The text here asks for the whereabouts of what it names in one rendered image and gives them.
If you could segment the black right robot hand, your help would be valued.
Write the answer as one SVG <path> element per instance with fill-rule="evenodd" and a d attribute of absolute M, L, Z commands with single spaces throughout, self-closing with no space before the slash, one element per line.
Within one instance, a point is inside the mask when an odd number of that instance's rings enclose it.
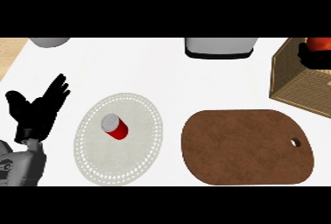
<path fill-rule="evenodd" d="M 307 44 L 300 43 L 297 56 L 308 69 L 331 70 L 331 50 L 311 52 Z"/>

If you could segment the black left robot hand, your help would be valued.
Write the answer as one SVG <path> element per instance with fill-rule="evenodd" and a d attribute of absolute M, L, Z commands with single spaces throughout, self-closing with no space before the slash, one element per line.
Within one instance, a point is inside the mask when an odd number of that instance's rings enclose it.
<path fill-rule="evenodd" d="M 60 74 L 48 85 L 41 97 L 32 102 L 14 90 L 4 94 L 8 114 L 14 118 L 14 142 L 23 144 L 28 139 L 42 142 L 50 133 L 57 111 L 69 95 L 66 76 Z"/>

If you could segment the red tomato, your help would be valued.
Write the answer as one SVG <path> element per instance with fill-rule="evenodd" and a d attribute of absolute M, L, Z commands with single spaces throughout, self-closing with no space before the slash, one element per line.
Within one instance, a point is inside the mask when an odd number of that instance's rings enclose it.
<path fill-rule="evenodd" d="M 331 38 L 308 38 L 305 45 L 311 52 L 331 51 Z"/>

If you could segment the tan wicker basket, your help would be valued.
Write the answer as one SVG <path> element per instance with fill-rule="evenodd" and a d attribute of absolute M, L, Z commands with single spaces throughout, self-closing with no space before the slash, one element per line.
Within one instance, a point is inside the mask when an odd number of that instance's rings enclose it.
<path fill-rule="evenodd" d="M 298 45 L 288 38 L 271 57 L 269 98 L 331 118 L 331 70 L 311 70 L 300 62 Z"/>

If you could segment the brown wooden cutting board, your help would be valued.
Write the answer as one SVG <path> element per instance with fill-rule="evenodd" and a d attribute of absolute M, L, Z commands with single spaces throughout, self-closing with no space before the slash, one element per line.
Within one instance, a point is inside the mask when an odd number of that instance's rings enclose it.
<path fill-rule="evenodd" d="M 203 110 L 180 134 L 186 167 L 209 185 L 285 185 L 308 178 L 313 152 L 305 134 L 270 109 Z"/>

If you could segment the red can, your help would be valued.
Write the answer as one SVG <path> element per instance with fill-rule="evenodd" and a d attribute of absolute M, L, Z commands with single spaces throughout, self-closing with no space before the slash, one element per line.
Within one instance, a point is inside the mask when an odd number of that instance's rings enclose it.
<path fill-rule="evenodd" d="M 103 132 L 116 140 L 122 140 L 128 135 L 128 126 L 115 114 L 106 114 L 100 120 Z"/>

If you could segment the round white woven placemat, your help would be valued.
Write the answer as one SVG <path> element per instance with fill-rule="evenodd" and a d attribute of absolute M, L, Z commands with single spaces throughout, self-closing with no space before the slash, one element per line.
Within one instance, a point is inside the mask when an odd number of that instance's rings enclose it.
<path fill-rule="evenodd" d="M 128 126 L 118 140 L 102 129 L 102 118 L 113 113 Z M 122 186 L 150 168 L 162 140 L 162 122 L 152 102 L 119 93 L 91 107 L 76 127 L 73 156 L 85 179 L 100 186 Z"/>

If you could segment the grey rounded object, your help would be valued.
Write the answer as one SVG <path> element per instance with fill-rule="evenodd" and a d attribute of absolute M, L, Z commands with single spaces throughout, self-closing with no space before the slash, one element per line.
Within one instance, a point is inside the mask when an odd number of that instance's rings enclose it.
<path fill-rule="evenodd" d="M 42 48 L 60 46 L 68 42 L 68 38 L 31 38 L 29 40 Z"/>

